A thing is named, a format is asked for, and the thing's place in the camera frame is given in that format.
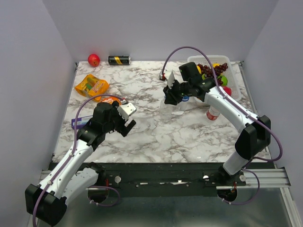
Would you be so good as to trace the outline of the red label plastic bottle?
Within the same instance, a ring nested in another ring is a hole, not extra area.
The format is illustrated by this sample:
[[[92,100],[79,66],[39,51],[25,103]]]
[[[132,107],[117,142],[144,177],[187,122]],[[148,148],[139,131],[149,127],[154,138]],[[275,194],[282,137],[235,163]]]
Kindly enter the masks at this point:
[[[209,120],[215,121],[220,116],[220,114],[221,113],[217,109],[211,106],[209,107],[206,116]]]

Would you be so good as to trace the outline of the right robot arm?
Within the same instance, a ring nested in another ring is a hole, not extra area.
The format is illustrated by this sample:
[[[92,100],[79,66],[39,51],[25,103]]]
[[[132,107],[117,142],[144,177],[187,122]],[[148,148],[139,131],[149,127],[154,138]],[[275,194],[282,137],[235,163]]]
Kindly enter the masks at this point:
[[[229,185],[235,180],[235,174],[270,144],[270,119],[265,115],[259,117],[245,109],[221,87],[217,87],[214,78],[203,79],[195,63],[186,63],[180,66],[179,70],[183,78],[182,83],[175,79],[173,72],[165,74],[167,85],[163,89],[164,103],[178,105],[185,96],[197,97],[218,110],[240,134],[234,153],[218,173],[218,181]]]

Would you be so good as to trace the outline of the blue label plastic bottle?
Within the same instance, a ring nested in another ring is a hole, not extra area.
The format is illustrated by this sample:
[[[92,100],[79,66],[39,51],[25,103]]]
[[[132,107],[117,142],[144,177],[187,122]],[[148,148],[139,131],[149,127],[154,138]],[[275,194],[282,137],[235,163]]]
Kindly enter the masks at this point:
[[[188,102],[189,101],[189,97],[188,96],[184,96],[183,98],[182,98],[182,102]]]

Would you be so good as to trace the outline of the clear plastic bottle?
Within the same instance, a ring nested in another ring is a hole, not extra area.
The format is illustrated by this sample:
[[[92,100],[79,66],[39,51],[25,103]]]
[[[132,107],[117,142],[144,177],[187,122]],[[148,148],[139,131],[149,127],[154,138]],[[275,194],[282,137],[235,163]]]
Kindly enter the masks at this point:
[[[169,104],[165,104],[165,98],[162,99],[160,103],[160,118],[163,122],[168,123],[172,118],[172,110],[173,106]]]

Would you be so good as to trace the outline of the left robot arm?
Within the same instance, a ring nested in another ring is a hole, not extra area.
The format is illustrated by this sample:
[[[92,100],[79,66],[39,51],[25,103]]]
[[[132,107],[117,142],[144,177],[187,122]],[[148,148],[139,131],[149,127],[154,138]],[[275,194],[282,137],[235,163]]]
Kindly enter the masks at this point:
[[[102,167],[91,163],[78,172],[84,161],[92,155],[110,132],[125,137],[135,126],[129,117],[137,111],[127,101],[98,103],[92,118],[81,129],[75,131],[74,142],[63,159],[38,185],[30,184],[25,191],[27,212],[33,216],[33,226],[40,219],[51,226],[63,218],[68,205],[90,186],[99,187],[105,181]]]

